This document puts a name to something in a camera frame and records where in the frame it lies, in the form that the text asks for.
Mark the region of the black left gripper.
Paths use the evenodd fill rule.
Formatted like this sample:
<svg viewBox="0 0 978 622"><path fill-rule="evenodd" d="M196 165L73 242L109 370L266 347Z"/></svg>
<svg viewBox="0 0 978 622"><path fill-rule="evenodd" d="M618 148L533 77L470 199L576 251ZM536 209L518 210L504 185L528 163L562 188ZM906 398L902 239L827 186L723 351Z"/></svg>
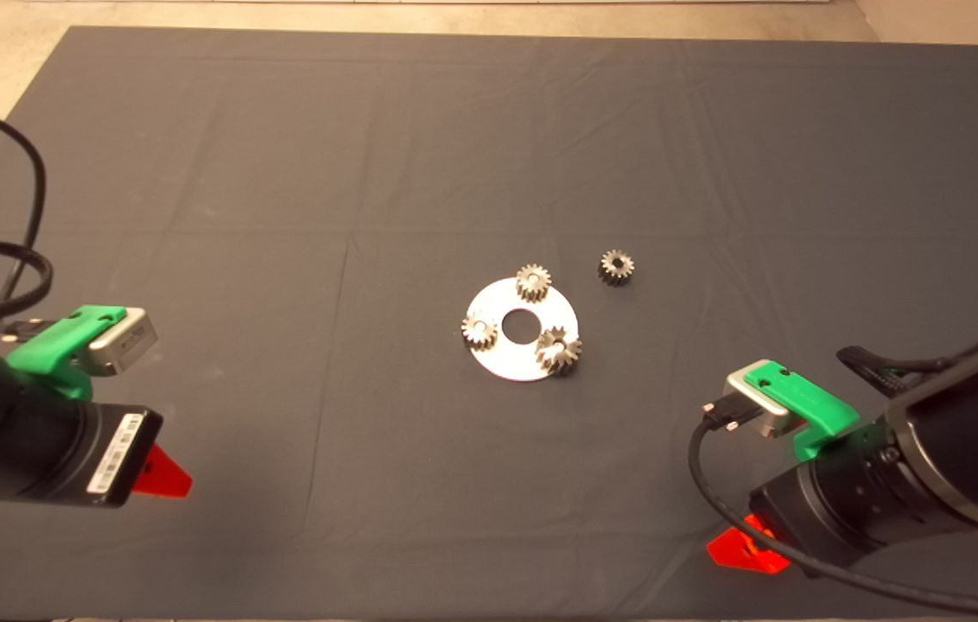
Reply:
<svg viewBox="0 0 978 622"><path fill-rule="evenodd" d="M186 498L193 477L155 444L149 407L63 397L0 359L0 501L122 507Z"/></svg>

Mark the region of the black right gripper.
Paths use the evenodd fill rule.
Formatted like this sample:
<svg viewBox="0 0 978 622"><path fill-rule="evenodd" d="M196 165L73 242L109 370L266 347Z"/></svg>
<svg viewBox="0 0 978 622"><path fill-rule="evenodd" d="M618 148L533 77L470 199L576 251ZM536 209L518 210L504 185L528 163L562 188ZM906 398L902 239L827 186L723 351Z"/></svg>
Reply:
<svg viewBox="0 0 978 622"><path fill-rule="evenodd" d="M753 489L749 508L748 526L846 568L892 544L975 528L921 483L881 420ZM755 574L781 574L791 565L738 529L710 540L708 555L719 567Z"/></svg>

